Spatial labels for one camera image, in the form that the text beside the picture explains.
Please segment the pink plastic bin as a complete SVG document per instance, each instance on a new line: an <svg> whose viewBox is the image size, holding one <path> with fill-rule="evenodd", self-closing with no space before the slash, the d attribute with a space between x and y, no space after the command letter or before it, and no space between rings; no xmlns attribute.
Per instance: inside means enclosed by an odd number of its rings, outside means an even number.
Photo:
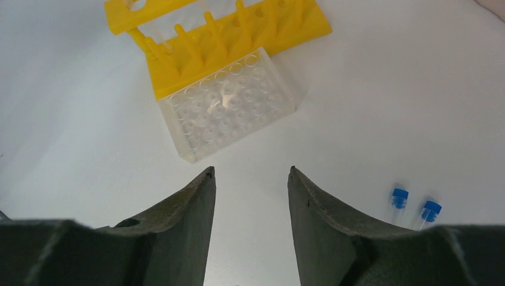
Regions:
<svg viewBox="0 0 505 286"><path fill-rule="evenodd" d="M505 0L476 0L476 2L504 21Z"/></svg>

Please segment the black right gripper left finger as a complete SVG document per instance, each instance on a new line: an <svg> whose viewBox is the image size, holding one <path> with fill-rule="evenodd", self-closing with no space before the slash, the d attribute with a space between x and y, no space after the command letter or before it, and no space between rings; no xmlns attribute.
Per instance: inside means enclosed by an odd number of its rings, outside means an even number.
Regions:
<svg viewBox="0 0 505 286"><path fill-rule="evenodd" d="M114 227L2 220L2 285L202 285L216 202L214 167Z"/></svg>

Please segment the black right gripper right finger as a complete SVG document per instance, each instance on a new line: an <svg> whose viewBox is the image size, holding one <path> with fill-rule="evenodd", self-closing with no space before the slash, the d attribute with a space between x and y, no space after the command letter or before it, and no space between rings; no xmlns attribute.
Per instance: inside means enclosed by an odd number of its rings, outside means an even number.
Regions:
<svg viewBox="0 0 505 286"><path fill-rule="evenodd" d="M504 226L421 231L371 217L296 167L289 212L302 285L503 285Z"/></svg>

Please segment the yellow test tube rack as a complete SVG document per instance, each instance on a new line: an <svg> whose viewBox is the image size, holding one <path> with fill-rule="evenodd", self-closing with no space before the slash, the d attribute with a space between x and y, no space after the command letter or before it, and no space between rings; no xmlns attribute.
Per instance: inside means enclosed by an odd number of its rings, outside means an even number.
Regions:
<svg viewBox="0 0 505 286"><path fill-rule="evenodd" d="M328 35L332 27L316 1L260 1L246 6L236 1L234 13L214 18L206 11L204 24L156 43L140 27L189 5L188 1L105 1L107 24L114 35L127 33L145 54L154 98L161 100L218 69L263 48L275 55Z"/></svg>

